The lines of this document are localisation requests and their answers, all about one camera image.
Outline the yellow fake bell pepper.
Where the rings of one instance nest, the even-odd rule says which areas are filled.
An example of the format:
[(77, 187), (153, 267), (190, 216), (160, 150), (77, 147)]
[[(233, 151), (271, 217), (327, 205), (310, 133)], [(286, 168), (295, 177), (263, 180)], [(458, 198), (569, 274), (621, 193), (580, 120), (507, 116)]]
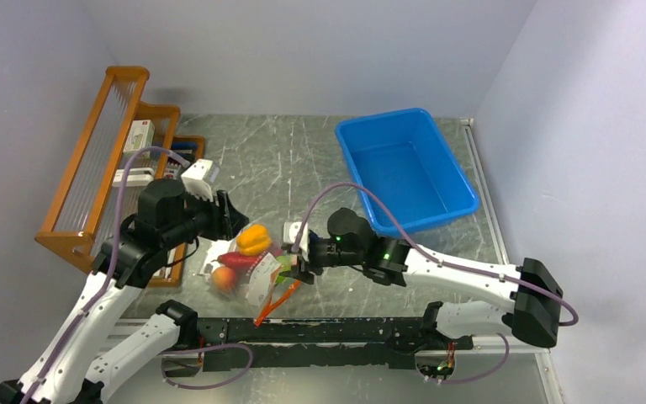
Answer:
[(261, 224), (247, 227), (236, 238), (237, 251), (249, 257), (264, 253), (272, 244), (273, 239), (267, 228)]

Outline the clear zip top bag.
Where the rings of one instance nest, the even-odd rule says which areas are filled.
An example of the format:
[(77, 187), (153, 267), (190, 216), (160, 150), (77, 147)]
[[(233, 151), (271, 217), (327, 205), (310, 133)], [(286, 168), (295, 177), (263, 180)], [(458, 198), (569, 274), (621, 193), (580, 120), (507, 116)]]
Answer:
[[(208, 255), (218, 257), (221, 254), (238, 252), (235, 246), (227, 251), (222, 246), (213, 246)], [(238, 285), (228, 294), (220, 293), (209, 280), (209, 288), (222, 298), (237, 306), (248, 315), (255, 327), (260, 327), (283, 303), (287, 302), (300, 288), (301, 282), (278, 273), (277, 256), (287, 254), (273, 244), (267, 251), (258, 255), (259, 262), (255, 267), (236, 270)]]

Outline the blue plastic bin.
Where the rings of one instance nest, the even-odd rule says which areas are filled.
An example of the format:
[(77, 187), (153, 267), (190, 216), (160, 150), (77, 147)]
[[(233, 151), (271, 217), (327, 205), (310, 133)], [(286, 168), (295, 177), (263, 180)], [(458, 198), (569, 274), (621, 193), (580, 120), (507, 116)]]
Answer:
[(372, 228), (397, 237), (472, 215), (479, 196), (430, 113), (402, 109), (343, 120), (336, 138)]

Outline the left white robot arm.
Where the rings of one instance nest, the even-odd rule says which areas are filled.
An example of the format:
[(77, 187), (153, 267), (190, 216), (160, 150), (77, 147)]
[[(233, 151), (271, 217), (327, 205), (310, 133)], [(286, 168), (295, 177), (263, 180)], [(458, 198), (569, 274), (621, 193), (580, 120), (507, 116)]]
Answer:
[(202, 238), (231, 241), (249, 224), (225, 191), (206, 196), (199, 185), (164, 178), (140, 192), (135, 212), (115, 220), (118, 229), (102, 243), (80, 298), (46, 350), (19, 379), (0, 384), (0, 403), (105, 403), (160, 352), (196, 344), (197, 313), (168, 300), (139, 333), (98, 355), (171, 250)]

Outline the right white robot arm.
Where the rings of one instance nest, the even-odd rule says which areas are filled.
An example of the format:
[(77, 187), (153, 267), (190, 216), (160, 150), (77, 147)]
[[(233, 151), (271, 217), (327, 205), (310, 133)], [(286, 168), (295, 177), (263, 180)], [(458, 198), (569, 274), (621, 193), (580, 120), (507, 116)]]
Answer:
[(291, 277), (313, 284), (328, 268), (355, 267), (376, 284), (429, 285), (469, 297), (466, 303), (428, 305), (420, 335), (429, 348), (495, 333), (537, 348), (553, 348), (558, 342), (563, 291), (539, 260), (525, 258), (513, 265), (450, 256), (405, 239), (378, 236), (348, 208), (329, 217), (328, 232), (328, 237), (319, 237), (300, 221), (284, 224), (285, 248), (298, 248)]

